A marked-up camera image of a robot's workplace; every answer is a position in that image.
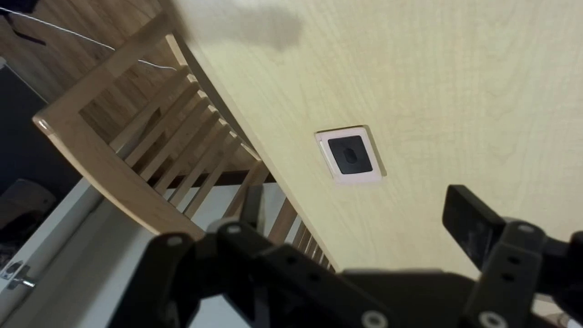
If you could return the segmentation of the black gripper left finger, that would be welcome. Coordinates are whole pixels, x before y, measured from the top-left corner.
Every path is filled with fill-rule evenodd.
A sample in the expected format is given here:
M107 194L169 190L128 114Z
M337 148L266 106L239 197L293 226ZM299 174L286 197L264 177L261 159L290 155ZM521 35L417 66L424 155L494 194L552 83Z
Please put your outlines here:
M151 239L107 328L188 328L200 303L217 296L251 328L390 328L379 301L259 232L261 197L250 188L240 217L199 241Z

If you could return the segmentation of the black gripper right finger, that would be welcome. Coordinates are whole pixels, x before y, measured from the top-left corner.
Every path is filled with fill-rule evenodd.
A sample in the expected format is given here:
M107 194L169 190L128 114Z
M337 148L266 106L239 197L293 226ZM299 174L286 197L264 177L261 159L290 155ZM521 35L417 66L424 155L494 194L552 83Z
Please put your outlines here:
M559 241L532 223L503 219L463 185L446 188L443 226L479 270L463 310L466 328L550 328L532 310L537 296L583 321L583 232Z

